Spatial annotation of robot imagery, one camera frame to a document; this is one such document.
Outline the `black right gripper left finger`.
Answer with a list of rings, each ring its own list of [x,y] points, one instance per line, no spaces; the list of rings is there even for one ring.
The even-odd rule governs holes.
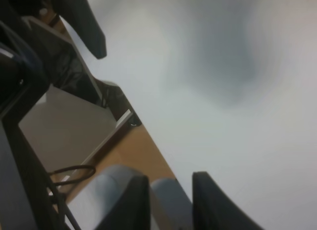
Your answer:
[[[149,230],[150,228],[149,179],[145,175],[137,175],[132,177],[119,200],[96,229]]]

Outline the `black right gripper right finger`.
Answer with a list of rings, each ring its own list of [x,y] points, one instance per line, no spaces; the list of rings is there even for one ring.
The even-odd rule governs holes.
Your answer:
[[[193,227],[195,230],[260,230],[207,172],[192,175]]]

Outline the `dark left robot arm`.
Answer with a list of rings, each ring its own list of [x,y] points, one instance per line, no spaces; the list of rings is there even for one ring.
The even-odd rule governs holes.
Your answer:
[[[53,8],[97,58],[106,39],[87,0],[52,0]],[[0,0],[0,226],[2,230],[80,230],[65,199],[45,171],[19,123],[48,90],[52,68],[47,50],[9,0]],[[137,175],[97,230],[149,230],[149,180]]]

